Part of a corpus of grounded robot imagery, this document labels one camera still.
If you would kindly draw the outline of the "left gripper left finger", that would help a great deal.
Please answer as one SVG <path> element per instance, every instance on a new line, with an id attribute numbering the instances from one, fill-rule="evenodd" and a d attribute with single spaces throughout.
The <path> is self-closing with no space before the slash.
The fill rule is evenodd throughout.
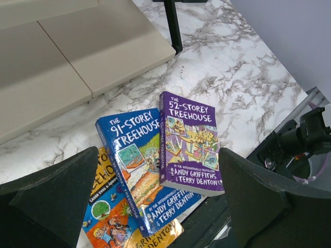
<path id="1" fill-rule="evenodd" d="M 92 146 L 1 184 L 1 247 L 76 247 L 97 166 Z"/>

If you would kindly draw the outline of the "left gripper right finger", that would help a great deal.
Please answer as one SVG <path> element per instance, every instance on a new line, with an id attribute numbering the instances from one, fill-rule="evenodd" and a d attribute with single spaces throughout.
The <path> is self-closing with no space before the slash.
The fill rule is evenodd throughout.
<path id="1" fill-rule="evenodd" d="M 330 192 L 300 184 L 219 150 L 239 247 L 330 247 Z"/>

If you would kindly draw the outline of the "lilac Treehouse book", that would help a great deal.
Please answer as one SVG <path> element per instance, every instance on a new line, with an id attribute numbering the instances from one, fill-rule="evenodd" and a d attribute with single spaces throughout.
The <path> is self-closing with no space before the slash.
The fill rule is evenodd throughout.
<path id="1" fill-rule="evenodd" d="M 215 108 L 160 94 L 160 184 L 208 197 L 224 193 Z"/>

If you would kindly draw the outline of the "blue 91-Storey Treehouse book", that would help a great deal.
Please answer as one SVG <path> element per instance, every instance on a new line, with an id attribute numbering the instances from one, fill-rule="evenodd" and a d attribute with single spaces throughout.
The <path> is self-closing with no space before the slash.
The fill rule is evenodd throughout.
<path id="1" fill-rule="evenodd" d="M 95 126 L 141 235 L 160 231 L 202 196 L 160 184 L 157 108 L 100 117 Z"/>

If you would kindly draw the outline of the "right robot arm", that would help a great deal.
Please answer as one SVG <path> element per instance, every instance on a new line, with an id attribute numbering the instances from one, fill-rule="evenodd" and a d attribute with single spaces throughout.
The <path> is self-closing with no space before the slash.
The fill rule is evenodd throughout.
<path id="1" fill-rule="evenodd" d="M 299 127 L 278 137 L 281 150 L 290 156 L 305 152 L 318 155 L 330 152 L 330 104 L 305 113 Z"/>

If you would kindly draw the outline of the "yellow 130-Storey Treehouse book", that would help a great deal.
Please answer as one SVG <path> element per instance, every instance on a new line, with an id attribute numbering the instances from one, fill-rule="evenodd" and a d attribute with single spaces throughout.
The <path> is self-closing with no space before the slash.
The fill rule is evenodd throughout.
<path id="1" fill-rule="evenodd" d="M 98 149 L 96 176 L 82 229 L 93 247 L 168 247 L 184 229 L 178 220 L 143 237 L 105 149 Z"/>

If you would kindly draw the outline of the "beige three-tier shelf rack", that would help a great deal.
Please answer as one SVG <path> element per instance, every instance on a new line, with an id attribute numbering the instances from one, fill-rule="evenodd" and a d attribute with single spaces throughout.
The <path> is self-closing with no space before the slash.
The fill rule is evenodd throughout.
<path id="1" fill-rule="evenodd" d="M 183 49 L 133 1 L 1 1 L 1 142 L 171 60 Z"/>

